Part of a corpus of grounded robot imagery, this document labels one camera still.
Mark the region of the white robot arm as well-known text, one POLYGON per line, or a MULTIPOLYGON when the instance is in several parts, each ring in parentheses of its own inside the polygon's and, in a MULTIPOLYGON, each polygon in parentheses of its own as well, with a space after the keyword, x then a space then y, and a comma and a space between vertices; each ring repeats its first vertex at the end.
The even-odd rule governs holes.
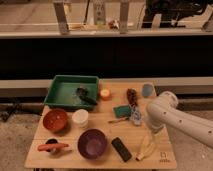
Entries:
POLYGON ((213 121, 187 114, 177 106, 177 96, 164 91, 146 106, 147 126, 153 133, 158 133, 167 124, 213 148, 213 121))

